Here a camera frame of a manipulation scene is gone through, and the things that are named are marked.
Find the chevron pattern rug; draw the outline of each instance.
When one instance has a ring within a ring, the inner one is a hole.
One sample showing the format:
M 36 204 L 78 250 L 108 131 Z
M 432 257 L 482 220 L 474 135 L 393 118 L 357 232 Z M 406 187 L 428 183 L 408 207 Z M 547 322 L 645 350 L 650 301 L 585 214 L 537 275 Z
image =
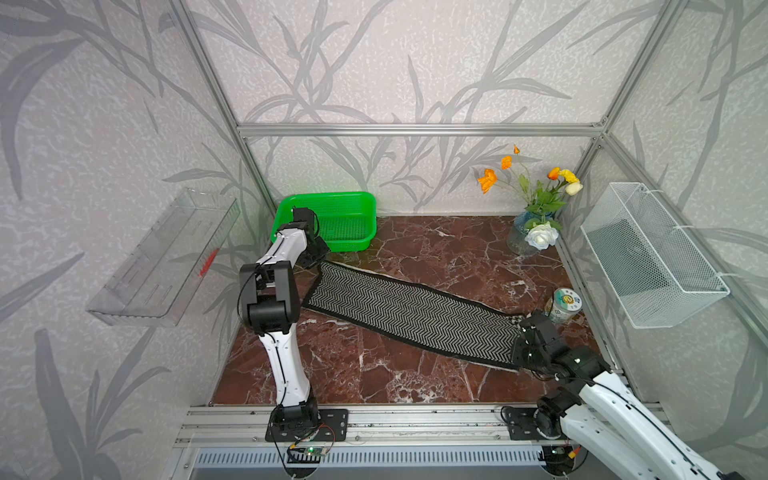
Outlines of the chevron pattern rug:
M 419 283 L 322 262 L 303 306 L 413 346 L 473 363 L 515 369 L 511 347 L 523 315 Z

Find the glass vase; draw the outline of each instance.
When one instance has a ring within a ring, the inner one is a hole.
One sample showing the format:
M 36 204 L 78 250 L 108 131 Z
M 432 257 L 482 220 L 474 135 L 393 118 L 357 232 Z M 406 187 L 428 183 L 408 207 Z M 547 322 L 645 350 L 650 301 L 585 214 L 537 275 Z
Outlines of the glass vase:
M 509 236 L 507 236 L 507 247 L 518 257 L 532 257 L 539 252 L 538 248 L 532 247 L 525 241 L 525 237 L 528 235 L 528 229 L 525 228 L 525 224 L 532 218 L 536 218 L 537 215 L 532 214 L 529 211 L 525 211 L 515 217 L 515 222 L 509 229 Z M 547 220 L 552 218 L 552 215 L 546 216 Z

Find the marble floor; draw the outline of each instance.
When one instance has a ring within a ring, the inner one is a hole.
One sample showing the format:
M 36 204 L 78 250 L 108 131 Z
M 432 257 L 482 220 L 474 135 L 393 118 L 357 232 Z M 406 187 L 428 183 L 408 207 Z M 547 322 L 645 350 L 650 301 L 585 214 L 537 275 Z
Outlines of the marble floor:
M 570 286 L 554 247 L 526 259 L 505 243 L 514 217 L 386 217 L 368 250 L 332 253 L 346 263 L 482 302 L 506 313 L 543 308 Z M 315 273 L 296 272 L 300 295 Z M 351 323 L 302 310 L 298 340 L 320 403 L 535 402 L 556 388 L 509 372 L 427 352 Z M 558 327 L 569 345 L 598 350 L 583 314 Z M 241 330 L 214 403 L 274 404 L 275 382 L 258 336 Z

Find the green basket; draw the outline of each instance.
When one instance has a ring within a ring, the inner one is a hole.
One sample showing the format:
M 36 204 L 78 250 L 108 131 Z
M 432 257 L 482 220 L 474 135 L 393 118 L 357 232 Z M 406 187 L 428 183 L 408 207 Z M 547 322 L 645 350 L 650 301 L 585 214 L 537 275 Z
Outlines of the green basket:
M 277 229 L 293 221 L 294 207 L 312 209 L 320 224 L 320 236 L 332 252 L 359 252 L 376 235 L 376 198 L 368 192 L 303 194 L 286 197 L 277 208 L 272 241 Z

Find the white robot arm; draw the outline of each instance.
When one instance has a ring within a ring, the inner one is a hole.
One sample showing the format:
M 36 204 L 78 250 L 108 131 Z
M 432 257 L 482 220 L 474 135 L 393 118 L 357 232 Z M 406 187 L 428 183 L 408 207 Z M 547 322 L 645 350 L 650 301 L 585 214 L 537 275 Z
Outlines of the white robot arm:
M 319 426 L 317 401 L 296 342 L 301 302 L 293 278 L 297 263 L 310 268 L 329 252 L 315 222 L 310 209 L 294 208 L 293 222 L 278 229 L 266 255 L 240 268 L 240 318 L 259 335 L 277 386 L 278 405 L 270 422 L 276 439 L 300 439 Z
M 570 348 L 542 313 L 522 323 L 513 362 L 550 375 L 561 386 L 537 402 L 536 429 L 545 438 L 565 434 L 622 480 L 743 480 L 725 474 L 680 440 L 634 396 L 588 346 Z M 607 429 L 588 406 L 619 432 Z M 517 422 L 530 422 L 517 417 Z

